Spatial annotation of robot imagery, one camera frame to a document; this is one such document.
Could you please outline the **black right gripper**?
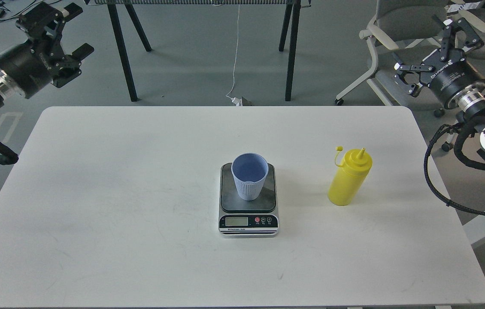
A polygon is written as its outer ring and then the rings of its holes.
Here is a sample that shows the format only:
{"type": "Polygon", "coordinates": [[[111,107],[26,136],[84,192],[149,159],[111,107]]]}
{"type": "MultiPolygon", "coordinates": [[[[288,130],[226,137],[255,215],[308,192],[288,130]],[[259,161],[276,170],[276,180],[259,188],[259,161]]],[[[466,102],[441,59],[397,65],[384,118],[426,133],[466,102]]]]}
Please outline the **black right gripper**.
{"type": "Polygon", "coordinates": [[[459,107],[466,111],[475,103],[485,100],[482,95],[485,78],[468,63],[465,54],[482,48],[485,43],[464,18],[441,21],[433,16],[432,20],[443,28],[441,47],[417,65],[404,63],[393,52],[392,57],[396,63],[392,80],[409,96],[419,96],[426,86],[445,109],[459,107]],[[464,33],[462,47],[456,43],[458,33],[464,33]]]}

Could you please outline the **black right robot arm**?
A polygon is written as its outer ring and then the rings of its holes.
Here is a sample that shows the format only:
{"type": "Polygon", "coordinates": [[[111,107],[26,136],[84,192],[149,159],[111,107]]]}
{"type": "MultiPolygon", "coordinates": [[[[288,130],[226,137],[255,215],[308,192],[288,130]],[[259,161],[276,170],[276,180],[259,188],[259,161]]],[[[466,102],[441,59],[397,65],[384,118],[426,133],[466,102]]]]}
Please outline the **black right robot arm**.
{"type": "Polygon", "coordinates": [[[435,143],[446,133],[454,133],[451,149],[467,167],[485,171],[485,78],[467,60],[466,53],[483,47],[484,42],[464,18],[447,19],[442,23],[441,45],[419,64],[407,65],[394,54],[396,60],[394,82],[407,95],[417,97],[427,87],[445,109],[460,108],[456,123],[437,129],[427,146],[424,175],[433,194],[447,206],[463,212],[485,216],[484,211],[470,209],[443,196],[428,172],[429,157],[435,143]]]}

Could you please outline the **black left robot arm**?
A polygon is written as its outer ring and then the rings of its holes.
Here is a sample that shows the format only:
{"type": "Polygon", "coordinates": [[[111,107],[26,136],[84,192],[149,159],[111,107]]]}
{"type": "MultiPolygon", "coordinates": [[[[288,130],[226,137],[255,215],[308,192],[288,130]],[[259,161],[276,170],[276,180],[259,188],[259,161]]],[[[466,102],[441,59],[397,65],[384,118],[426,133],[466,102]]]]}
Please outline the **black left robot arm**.
{"type": "MultiPolygon", "coordinates": [[[[84,43],[66,52],[61,41],[65,26],[82,13],[76,3],[41,2],[17,17],[15,26],[26,39],[0,53],[0,109],[12,96],[31,99],[48,85],[60,89],[81,76],[83,60],[94,47],[84,43]]],[[[0,165],[17,161],[17,153],[0,141],[0,165]]]]}

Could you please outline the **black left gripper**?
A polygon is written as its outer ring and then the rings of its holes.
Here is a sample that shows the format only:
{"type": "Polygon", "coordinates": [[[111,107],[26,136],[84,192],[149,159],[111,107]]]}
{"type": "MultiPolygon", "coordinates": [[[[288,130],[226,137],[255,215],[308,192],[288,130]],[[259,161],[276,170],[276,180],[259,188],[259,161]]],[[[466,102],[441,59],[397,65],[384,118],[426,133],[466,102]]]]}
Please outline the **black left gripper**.
{"type": "Polygon", "coordinates": [[[61,39],[66,23],[82,12],[76,3],[58,9],[39,3],[18,17],[15,25],[28,39],[0,53],[1,99],[15,93],[29,99],[51,82],[62,88],[80,76],[82,61],[94,47],[84,43],[71,55],[65,55],[61,39]],[[62,57],[53,62],[51,56],[62,57]]]}

